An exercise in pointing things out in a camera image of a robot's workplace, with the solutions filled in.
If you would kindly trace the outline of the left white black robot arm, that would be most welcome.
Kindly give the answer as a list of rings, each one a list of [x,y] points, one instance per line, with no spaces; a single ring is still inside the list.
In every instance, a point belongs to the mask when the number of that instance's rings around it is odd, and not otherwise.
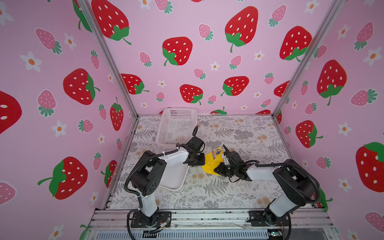
[[[186,144],[177,144],[171,151],[155,154],[146,151],[124,183],[124,190],[138,198],[139,211],[147,218],[158,215],[159,208],[155,197],[152,195],[160,186],[166,167],[176,164],[190,167],[203,166],[205,143],[198,137],[192,137]]]

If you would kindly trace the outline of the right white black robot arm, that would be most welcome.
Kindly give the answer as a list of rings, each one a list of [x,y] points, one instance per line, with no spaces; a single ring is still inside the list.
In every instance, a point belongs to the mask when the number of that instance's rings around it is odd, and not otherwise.
[[[317,204],[321,199],[320,184],[294,160],[282,163],[260,164],[257,160],[243,161],[235,151],[216,150],[213,153],[218,165],[214,173],[222,177],[237,177],[238,180],[273,181],[279,184],[283,193],[265,208],[263,220],[275,226],[284,216],[307,204]]]

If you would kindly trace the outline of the white plastic tray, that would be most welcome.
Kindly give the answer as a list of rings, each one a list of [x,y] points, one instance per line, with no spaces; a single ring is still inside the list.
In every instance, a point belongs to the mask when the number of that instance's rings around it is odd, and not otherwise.
[[[189,153],[181,148],[176,153],[163,154],[160,157],[167,163],[160,181],[160,187],[174,192],[182,188],[189,170],[189,165],[184,163],[188,156]]]

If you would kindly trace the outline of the yellow paper napkin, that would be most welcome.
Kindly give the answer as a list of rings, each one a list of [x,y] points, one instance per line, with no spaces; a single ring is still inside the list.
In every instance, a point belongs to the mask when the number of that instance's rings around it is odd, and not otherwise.
[[[213,151],[217,151],[217,157],[215,159],[213,159]],[[214,170],[220,165],[220,163],[224,162],[222,156],[224,150],[222,147],[220,147],[213,151],[205,155],[205,164],[202,166],[202,168],[205,173],[218,176],[219,174],[217,174]]]

